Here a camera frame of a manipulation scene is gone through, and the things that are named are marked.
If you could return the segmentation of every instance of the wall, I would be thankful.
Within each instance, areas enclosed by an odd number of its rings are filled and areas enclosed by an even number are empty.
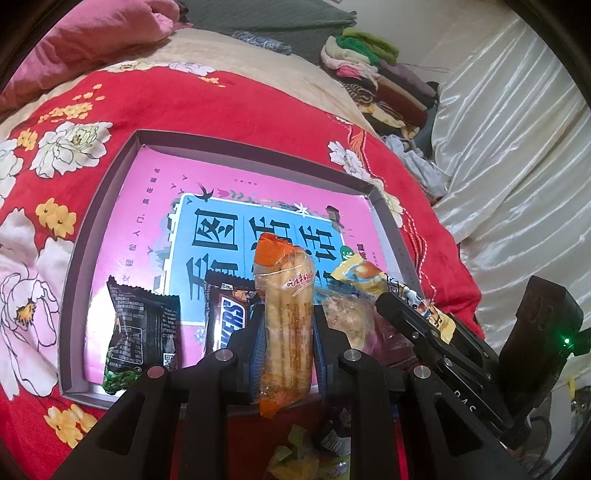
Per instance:
[[[336,7],[357,12],[357,28],[400,49],[398,61],[453,70],[494,30],[510,10],[501,0],[342,0]],[[425,81],[446,73],[413,68]]]

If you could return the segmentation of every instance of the orange wrapper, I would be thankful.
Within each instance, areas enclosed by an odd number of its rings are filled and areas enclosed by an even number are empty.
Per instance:
[[[312,381],[314,261],[300,247],[263,233],[255,251],[255,285],[265,299],[267,351],[261,415],[305,398]]]

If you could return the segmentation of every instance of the gray blanket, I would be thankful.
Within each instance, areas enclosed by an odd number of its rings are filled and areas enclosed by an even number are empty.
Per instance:
[[[246,30],[292,46],[292,53],[318,65],[331,35],[355,25],[356,12],[322,0],[184,0],[195,28],[232,35]]]

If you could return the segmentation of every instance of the metal screw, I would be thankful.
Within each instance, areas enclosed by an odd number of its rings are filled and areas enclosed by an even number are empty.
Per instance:
[[[349,350],[345,350],[343,356],[345,357],[345,360],[348,360],[349,362],[356,362],[357,360],[361,359],[361,352],[351,348]]]
[[[148,376],[150,378],[160,378],[162,375],[164,375],[164,367],[154,365],[153,367],[148,368]]]
[[[431,376],[431,370],[429,369],[429,367],[426,367],[425,365],[417,365],[413,369],[413,373],[417,377],[422,379],[429,378]]]
[[[227,362],[231,360],[234,354],[228,348],[222,348],[216,352],[216,358],[220,360],[220,362]]]

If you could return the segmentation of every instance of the white satin curtain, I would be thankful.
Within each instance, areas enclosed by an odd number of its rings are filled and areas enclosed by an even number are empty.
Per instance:
[[[500,351],[531,275],[568,288],[591,326],[591,115],[572,78],[516,14],[440,86],[435,205],[482,291],[476,312]],[[562,380],[591,368],[570,359]]]

